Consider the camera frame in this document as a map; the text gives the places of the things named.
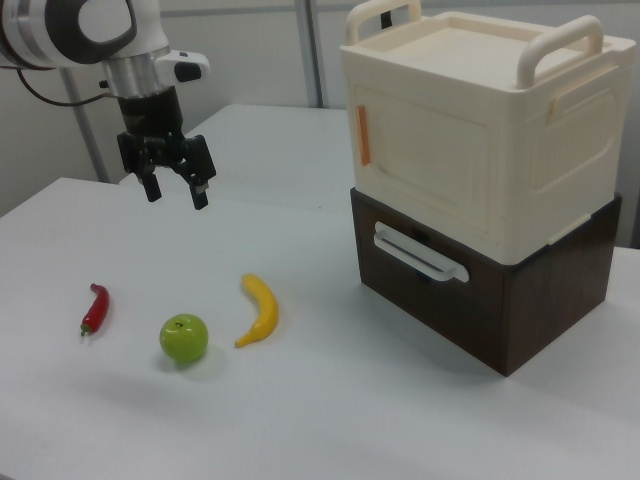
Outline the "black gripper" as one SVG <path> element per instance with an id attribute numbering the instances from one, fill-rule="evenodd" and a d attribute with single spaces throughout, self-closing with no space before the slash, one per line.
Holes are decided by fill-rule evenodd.
<path id="1" fill-rule="evenodd" d="M 134 174 L 143 186 L 147 200 L 155 202 L 161 191 L 155 165 L 145 144 L 146 139 L 163 145 L 162 151 L 176 156 L 173 171 L 188 184 L 196 210 L 208 205 L 209 181 L 216 169 L 202 135 L 184 138 L 183 117 L 175 87 L 141 98 L 118 98 L 126 130 L 117 136 L 124 170 Z"/>

